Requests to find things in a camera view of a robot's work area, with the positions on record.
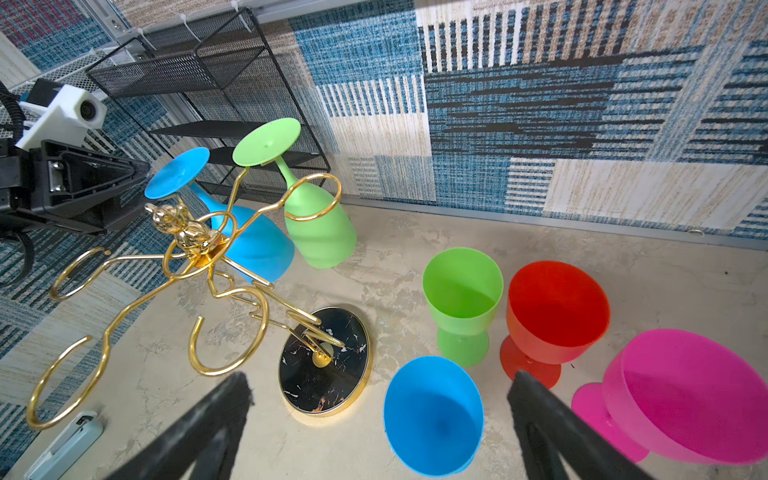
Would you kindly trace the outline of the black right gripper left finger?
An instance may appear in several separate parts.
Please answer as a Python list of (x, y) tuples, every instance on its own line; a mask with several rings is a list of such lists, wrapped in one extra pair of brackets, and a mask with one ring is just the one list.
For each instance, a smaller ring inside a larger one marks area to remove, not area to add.
[(229, 375), (111, 479), (228, 479), (234, 467), (252, 390), (241, 372)]

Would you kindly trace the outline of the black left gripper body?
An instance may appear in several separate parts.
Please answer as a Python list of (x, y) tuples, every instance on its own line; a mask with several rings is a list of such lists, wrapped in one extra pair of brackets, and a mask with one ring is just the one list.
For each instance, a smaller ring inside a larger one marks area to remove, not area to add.
[(50, 191), (49, 163), (60, 161), (66, 145), (43, 141), (39, 148), (25, 151), (12, 139), (1, 140), (1, 214), (19, 211), (34, 215), (65, 216), (62, 200)]

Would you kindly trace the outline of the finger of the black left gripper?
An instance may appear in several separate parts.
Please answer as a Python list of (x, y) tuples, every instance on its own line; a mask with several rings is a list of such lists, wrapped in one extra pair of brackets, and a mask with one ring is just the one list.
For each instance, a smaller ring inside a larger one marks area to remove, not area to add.
[(150, 165), (103, 152), (53, 142), (54, 207), (93, 207), (144, 182)]
[(72, 218), (55, 215), (34, 215), (19, 211), (1, 214), (1, 232), (31, 232), (41, 229), (59, 229), (70, 233), (97, 235), (107, 231), (116, 231), (133, 221), (140, 214), (138, 207), (111, 209), (91, 209)]

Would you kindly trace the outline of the pink wine glass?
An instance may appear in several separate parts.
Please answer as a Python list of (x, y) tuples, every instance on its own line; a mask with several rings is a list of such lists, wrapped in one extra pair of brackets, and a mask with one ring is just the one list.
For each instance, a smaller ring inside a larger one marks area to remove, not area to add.
[(695, 333), (644, 332), (571, 408), (632, 462), (747, 465), (767, 457), (767, 383), (739, 355)]

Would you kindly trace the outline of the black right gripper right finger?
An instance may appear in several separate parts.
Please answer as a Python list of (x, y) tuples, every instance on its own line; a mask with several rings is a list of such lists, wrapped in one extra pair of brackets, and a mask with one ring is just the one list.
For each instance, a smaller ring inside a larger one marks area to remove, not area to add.
[(648, 479), (531, 374), (516, 373), (507, 395), (529, 479)]

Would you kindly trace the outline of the red wine glass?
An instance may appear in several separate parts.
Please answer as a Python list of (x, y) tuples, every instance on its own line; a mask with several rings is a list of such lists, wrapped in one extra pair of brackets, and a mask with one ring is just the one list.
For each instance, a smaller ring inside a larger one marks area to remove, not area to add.
[(525, 371), (551, 388), (564, 364), (605, 335), (610, 318), (607, 295), (587, 273), (559, 261), (530, 263), (509, 284), (501, 366), (511, 379)]

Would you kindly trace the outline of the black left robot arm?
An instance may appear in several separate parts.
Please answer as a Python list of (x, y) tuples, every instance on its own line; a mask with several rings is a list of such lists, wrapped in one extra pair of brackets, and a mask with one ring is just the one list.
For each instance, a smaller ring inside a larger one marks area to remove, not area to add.
[(85, 89), (39, 79), (25, 96), (3, 88), (1, 104), (11, 134), (1, 141), (1, 240), (22, 255), (19, 271), (1, 283), (9, 287), (32, 270), (31, 232), (97, 235), (133, 220), (138, 202), (122, 197), (147, 181), (150, 166), (85, 147), (107, 114)]

